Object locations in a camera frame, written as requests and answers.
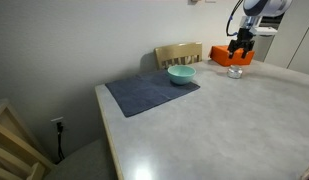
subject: teal bowl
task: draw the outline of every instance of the teal bowl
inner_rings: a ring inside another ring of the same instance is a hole
[[[170,80],[178,85],[184,85],[193,80],[196,71],[194,68],[185,65],[171,66],[167,69]]]

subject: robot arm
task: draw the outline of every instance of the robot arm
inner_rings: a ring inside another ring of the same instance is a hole
[[[228,46],[229,58],[232,58],[234,52],[239,48],[243,48],[242,58],[245,58],[246,54],[253,49],[253,36],[262,35],[262,32],[258,32],[255,28],[261,17],[279,16],[289,8],[291,3],[292,0],[245,0],[243,8],[247,17],[237,33],[237,40],[231,40]],[[263,32],[264,35],[267,35],[265,31],[269,31],[269,29],[265,29]]]

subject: orange object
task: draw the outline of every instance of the orange object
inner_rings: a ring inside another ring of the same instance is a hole
[[[240,48],[235,51],[234,56],[230,59],[229,51],[227,50],[228,46],[212,46],[210,57],[212,60],[217,62],[222,66],[230,65],[249,65],[252,61],[255,51],[249,51],[246,54],[246,57],[242,59],[243,49]]]

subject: dark gray cloth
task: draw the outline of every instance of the dark gray cloth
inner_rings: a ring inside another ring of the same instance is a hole
[[[141,113],[162,103],[183,96],[200,86],[194,83],[176,85],[166,70],[106,83],[125,117]]]

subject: white table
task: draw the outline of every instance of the white table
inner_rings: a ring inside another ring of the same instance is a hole
[[[309,75],[253,61],[192,65],[200,89],[125,118],[96,87],[119,179],[295,180],[309,166]]]

